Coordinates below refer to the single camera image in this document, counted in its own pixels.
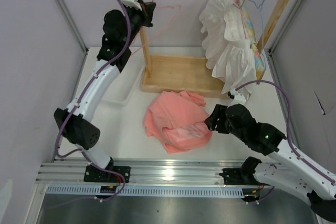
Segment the pink wire hanger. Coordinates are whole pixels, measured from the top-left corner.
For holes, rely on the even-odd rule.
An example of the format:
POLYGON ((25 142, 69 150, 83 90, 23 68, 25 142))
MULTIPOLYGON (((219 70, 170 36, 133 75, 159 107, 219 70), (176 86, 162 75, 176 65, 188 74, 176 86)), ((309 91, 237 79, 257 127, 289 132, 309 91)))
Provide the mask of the pink wire hanger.
POLYGON ((144 28, 139 43, 142 49, 154 47, 183 47, 183 18, 180 17, 183 0, 153 0, 157 3, 152 28, 144 28))

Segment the pink skirt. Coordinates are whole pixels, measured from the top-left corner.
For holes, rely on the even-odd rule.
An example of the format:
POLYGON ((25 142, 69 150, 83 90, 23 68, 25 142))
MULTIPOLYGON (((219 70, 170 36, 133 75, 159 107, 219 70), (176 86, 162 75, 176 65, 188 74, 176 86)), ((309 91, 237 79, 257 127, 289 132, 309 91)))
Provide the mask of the pink skirt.
POLYGON ((147 136, 156 137, 167 153, 175 154, 207 145, 212 137, 205 124, 209 114, 202 95, 189 91, 162 92, 144 117, 147 136))

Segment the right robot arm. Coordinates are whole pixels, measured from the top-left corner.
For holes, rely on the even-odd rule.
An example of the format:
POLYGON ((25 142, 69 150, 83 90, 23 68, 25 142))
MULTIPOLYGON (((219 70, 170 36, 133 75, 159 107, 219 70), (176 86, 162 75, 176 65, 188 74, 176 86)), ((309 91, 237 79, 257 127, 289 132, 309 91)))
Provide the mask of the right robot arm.
POLYGON ((211 131, 232 134, 251 150, 287 167, 285 172, 261 160, 248 157, 240 168, 240 179, 267 184, 285 191, 310 206, 321 218, 335 222, 335 174, 305 154, 274 126, 256 122, 241 105, 216 105, 205 120, 211 131))

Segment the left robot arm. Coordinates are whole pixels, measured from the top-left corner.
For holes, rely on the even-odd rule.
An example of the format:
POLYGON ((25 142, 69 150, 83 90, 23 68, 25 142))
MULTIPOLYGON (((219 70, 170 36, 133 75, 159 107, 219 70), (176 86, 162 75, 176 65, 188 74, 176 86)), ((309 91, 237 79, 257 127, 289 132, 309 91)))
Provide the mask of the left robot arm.
POLYGON ((152 27, 155 2, 137 1, 136 7, 122 5, 104 16, 102 46, 89 79, 79 95, 65 109, 57 108, 54 118, 59 136, 74 144, 96 166, 95 175, 108 182, 114 176, 113 159, 99 147, 100 130, 91 121, 111 83, 125 68, 130 45, 142 27, 152 27))

